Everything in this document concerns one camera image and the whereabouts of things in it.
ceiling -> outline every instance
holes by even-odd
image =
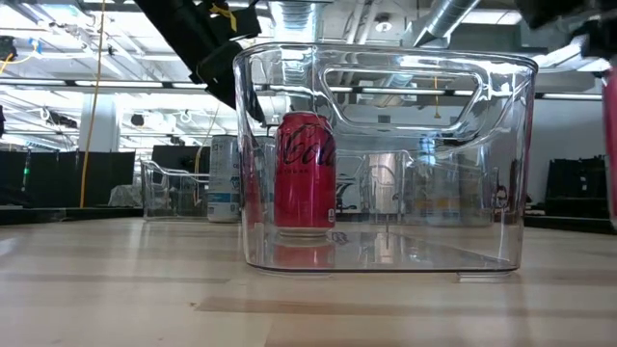
[[[235,112],[190,84],[188,68],[139,8],[128,0],[123,4],[109,2],[104,20],[102,79],[174,81],[178,85],[174,90],[148,88],[143,84],[140,88],[124,89],[116,85],[116,88],[102,90],[103,93],[114,93],[123,108],[121,131],[131,135],[122,136],[123,150],[148,153],[153,145],[168,144],[169,138],[165,135],[171,133],[182,136],[189,143],[201,144],[210,127],[211,134],[236,133]],[[42,87],[37,86],[36,80],[95,79],[101,0],[0,0],[0,4],[0,36],[14,37],[18,54],[16,59],[24,60],[22,64],[7,65],[0,75],[0,103],[5,106],[9,134],[5,136],[2,146],[73,149],[77,144],[78,131],[50,124],[44,120],[45,112],[56,112],[79,123],[83,94],[91,93],[92,88],[87,84],[71,88]],[[229,4],[234,8],[246,6],[246,2],[242,1],[229,1]],[[429,13],[431,1],[320,2],[318,30],[311,40],[345,43],[350,25],[355,22],[353,13],[359,5],[362,7],[362,20],[358,33],[363,32],[364,27],[367,33],[362,43],[396,47],[405,44],[408,36],[413,34],[413,24]],[[273,6],[276,5],[268,1],[257,4],[262,34],[258,38],[242,41],[244,46],[274,40],[287,30],[285,18],[273,15]],[[374,14],[388,19],[391,24],[389,30],[376,30],[377,23],[368,19],[372,6],[375,8]],[[596,83],[591,74],[576,71],[603,69],[602,62],[583,60],[572,50],[559,53],[563,50],[560,45],[567,42],[560,42],[565,34],[554,28],[537,35],[530,35],[528,28],[525,28],[526,25],[521,23],[521,17],[514,10],[513,1],[485,0],[452,34],[450,48],[477,50],[476,46],[481,42],[486,48],[484,50],[537,56],[540,57],[538,60],[544,59],[542,62],[547,72],[551,72],[539,79],[539,88],[543,92],[593,91]],[[10,83],[8,80],[15,78],[30,82],[13,80]],[[362,77],[357,76],[350,83],[362,84]],[[266,107],[264,112],[275,114],[276,100],[270,101],[263,102],[272,105],[270,111]],[[134,126],[130,120],[135,114],[145,115],[153,121],[147,121],[144,126]]]

clear plastic container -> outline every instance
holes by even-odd
[[[141,164],[147,221],[207,221],[207,173],[165,169],[149,160]]]
[[[234,69],[249,264],[287,272],[520,266],[533,61],[269,43],[242,52]],[[264,129],[271,143],[257,140]]]

wooden tabletop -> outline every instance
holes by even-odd
[[[617,236],[528,228],[504,279],[273,276],[238,226],[0,227],[0,346],[617,346]]]

white wall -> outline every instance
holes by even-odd
[[[544,201],[551,159],[605,154],[600,101],[536,100],[531,132],[527,193]]]

